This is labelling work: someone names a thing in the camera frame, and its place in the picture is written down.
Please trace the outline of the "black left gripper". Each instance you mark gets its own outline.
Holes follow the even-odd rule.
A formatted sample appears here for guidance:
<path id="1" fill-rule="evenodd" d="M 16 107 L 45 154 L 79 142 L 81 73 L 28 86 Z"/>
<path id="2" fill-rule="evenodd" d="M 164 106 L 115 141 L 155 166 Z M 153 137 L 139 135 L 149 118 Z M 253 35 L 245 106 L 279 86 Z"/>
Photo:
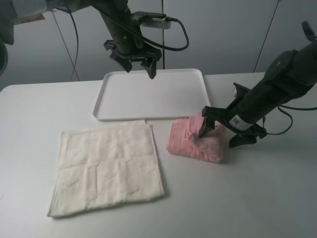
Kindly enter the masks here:
<path id="1" fill-rule="evenodd" d="M 162 57 L 161 50 L 149 45 L 136 35 L 142 35 L 132 19 L 132 13 L 103 14 L 103 20 L 112 36 L 104 43 L 111 50 L 110 59 L 118 63 L 126 72 L 131 71 L 131 62 L 140 61 L 150 79 L 157 74 L 157 61 Z"/>

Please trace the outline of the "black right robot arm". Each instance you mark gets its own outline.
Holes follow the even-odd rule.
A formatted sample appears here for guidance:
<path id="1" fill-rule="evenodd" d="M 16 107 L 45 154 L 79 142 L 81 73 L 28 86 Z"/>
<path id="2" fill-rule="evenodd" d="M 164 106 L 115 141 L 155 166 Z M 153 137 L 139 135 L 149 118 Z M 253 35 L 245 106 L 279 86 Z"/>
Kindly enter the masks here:
<path id="1" fill-rule="evenodd" d="M 231 148 L 255 144 L 268 135 L 259 120 L 275 108 L 283 112 L 286 103 L 312 89 L 317 82 L 317 37 L 308 21 L 302 22 L 302 28 L 310 42 L 306 47 L 279 55 L 252 89 L 235 84 L 235 99 L 227 108 L 203 108 L 199 137 L 215 130 L 218 122 L 236 134 L 229 141 Z"/>

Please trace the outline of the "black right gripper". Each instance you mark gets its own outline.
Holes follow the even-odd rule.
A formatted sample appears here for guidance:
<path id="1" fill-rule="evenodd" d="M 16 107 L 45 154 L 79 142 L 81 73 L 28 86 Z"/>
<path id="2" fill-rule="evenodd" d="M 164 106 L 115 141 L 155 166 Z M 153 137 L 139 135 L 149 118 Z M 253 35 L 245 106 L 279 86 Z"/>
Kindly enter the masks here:
<path id="1" fill-rule="evenodd" d="M 237 109 L 238 104 L 250 89 L 234 83 L 235 99 L 227 108 L 215 108 L 206 106 L 202 109 L 203 123 L 199 129 L 198 136 L 205 137 L 209 132 L 215 129 L 215 123 L 218 122 L 232 132 L 236 133 L 229 141 L 229 148 L 235 148 L 242 145 L 253 145 L 257 142 L 257 137 L 264 138 L 267 136 L 266 130 L 255 124 L 247 123 L 242 120 L 238 114 L 232 117 L 229 115 L 232 109 Z"/>

